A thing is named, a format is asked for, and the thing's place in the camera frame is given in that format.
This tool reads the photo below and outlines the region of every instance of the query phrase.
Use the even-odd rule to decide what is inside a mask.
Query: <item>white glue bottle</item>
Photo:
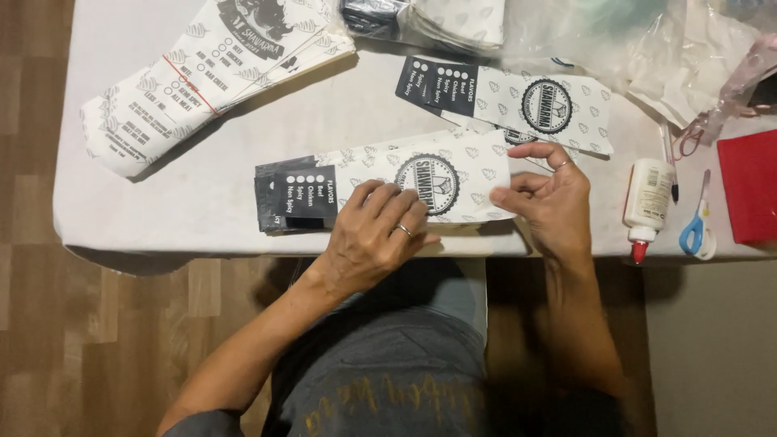
[[[658,159],[643,158],[634,163],[623,222],[631,227],[629,241],[637,264],[645,259],[647,245],[664,228],[674,173],[672,165]]]

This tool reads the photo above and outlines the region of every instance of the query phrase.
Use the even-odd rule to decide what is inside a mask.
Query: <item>red paper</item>
[[[718,141],[733,240],[777,240],[777,130]]]

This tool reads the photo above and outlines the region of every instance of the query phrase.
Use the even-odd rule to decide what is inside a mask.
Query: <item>hand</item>
[[[407,232],[396,228],[405,226]],[[329,245],[311,269],[327,294],[345,299],[376,286],[440,236],[425,232],[427,204],[415,190],[369,180],[354,190],[337,215]]]
[[[533,142],[516,146],[507,154],[511,158],[547,159],[556,172],[550,177],[536,173],[514,176],[510,189],[491,191],[491,201],[526,218],[537,248],[546,257],[562,264],[580,256],[589,257],[591,183],[588,178],[557,144]]]

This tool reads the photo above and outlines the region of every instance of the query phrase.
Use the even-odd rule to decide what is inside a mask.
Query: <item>silver ring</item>
[[[566,164],[569,164],[570,162],[571,161],[569,161],[569,160],[564,161],[563,163],[561,163],[560,166],[557,166],[556,169],[553,170],[553,171],[558,171],[561,167],[565,166]]]
[[[397,223],[396,226],[394,226],[394,230],[396,230],[396,229],[401,229],[401,230],[405,231],[405,233],[407,234],[408,237],[413,238],[413,234],[403,224]]]

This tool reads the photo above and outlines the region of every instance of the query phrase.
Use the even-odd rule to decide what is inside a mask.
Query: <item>circular logo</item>
[[[460,184],[453,166],[436,155],[416,155],[399,167],[394,182],[403,190],[415,188],[427,203],[429,215],[450,211],[458,198]]]
[[[572,120],[570,94],[550,79],[532,83],[524,93],[522,106],[529,125],[544,134],[561,132]]]
[[[521,145],[528,142],[535,142],[537,140],[538,138],[533,135],[528,135],[523,132],[514,131],[512,129],[507,129],[504,132],[504,141],[506,141],[509,145]]]

